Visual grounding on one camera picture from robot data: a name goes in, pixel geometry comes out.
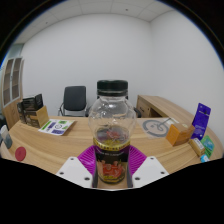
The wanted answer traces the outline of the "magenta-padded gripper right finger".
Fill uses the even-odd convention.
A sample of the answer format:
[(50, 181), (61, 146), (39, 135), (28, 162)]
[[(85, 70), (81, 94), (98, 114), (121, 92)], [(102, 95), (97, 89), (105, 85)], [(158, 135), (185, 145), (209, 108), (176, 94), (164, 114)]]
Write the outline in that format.
[(127, 185), (140, 188), (168, 175), (166, 169), (156, 157), (147, 157), (134, 146), (130, 147), (128, 156)]

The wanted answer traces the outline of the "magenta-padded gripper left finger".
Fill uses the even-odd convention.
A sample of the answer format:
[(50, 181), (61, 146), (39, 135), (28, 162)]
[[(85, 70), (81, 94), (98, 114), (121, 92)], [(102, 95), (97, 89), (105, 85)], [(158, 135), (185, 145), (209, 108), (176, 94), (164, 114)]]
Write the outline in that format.
[(78, 157), (69, 157), (56, 175), (84, 188), (96, 188), (98, 175), (94, 147), (90, 146)]

